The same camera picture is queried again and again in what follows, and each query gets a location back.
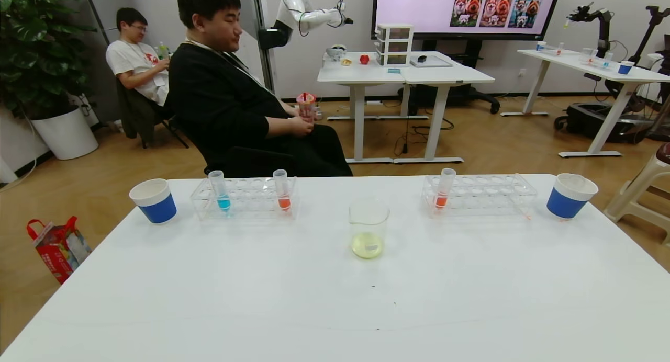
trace blue liquid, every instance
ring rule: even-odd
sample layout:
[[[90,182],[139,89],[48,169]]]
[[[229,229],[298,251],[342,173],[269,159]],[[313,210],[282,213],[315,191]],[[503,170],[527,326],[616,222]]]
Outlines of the blue liquid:
[[[230,210],[230,198],[228,195],[223,195],[216,198],[216,203],[221,210],[228,211]]]

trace stool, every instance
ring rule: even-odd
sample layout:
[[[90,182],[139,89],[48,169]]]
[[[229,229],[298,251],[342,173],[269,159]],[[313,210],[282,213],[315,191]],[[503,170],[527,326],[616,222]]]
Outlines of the stool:
[[[656,224],[661,229],[665,229],[667,233],[663,244],[669,244],[670,218],[647,209],[637,202],[646,191],[670,200],[670,193],[651,185],[654,180],[663,175],[670,175],[670,143],[661,146],[637,177],[624,184],[618,195],[605,209],[605,215],[612,221],[618,222],[625,214],[633,214]]]

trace blue paper cup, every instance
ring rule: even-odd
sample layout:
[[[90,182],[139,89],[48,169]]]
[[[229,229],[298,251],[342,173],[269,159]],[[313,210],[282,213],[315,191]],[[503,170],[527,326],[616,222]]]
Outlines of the blue paper cup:
[[[598,193],[598,186],[576,174],[559,174],[546,208],[563,219],[572,219]]]
[[[177,214],[170,186],[165,179],[151,179],[139,183],[130,190],[128,196],[151,223],[168,222]]]
[[[633,65],[635,65],[635,63],[632,61],[622,61],[619,64],[619,74],[629,74]]]

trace red liquid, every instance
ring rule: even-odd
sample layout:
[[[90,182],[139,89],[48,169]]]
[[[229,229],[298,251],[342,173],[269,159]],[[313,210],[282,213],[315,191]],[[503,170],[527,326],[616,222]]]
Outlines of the red liquid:
[[[290,198],[280,198],[280,208],[287,212],[291,209],[291,199]]]
[[[438,208],[447,206],[447,197],[438,195],[438,200],[436,200],[435,205]]]

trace man in black jacket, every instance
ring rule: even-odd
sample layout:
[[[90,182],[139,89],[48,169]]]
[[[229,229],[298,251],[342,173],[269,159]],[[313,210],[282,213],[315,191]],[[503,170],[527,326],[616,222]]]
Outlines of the man in black jacket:
[[[177,4],[187,40],[170,60],[167,106],[182,129],[222,155],[233,146],[291,154],[297,176],[352,175],[335,131],[304,121],[232,54],[242,35],[240,0]]]

